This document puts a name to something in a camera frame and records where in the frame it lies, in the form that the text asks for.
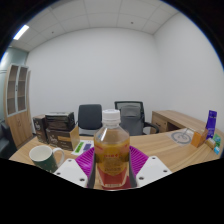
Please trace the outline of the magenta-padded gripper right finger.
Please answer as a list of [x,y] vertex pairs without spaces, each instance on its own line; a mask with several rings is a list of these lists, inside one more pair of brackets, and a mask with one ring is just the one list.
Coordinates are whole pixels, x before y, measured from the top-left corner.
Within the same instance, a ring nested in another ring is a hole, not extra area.
[[133,146],[129,149],[129,180],[132,187],[143,187],[170,175],[169,168],[157,157],[141,152]]

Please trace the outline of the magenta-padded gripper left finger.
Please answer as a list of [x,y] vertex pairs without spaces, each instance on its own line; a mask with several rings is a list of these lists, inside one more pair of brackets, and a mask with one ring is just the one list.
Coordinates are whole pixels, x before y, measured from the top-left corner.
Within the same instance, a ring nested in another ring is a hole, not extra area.
[[94,148],[90,148],[76,159],[68,158],[54,174],[78,186],[93,188],[95,185],[95,168]]

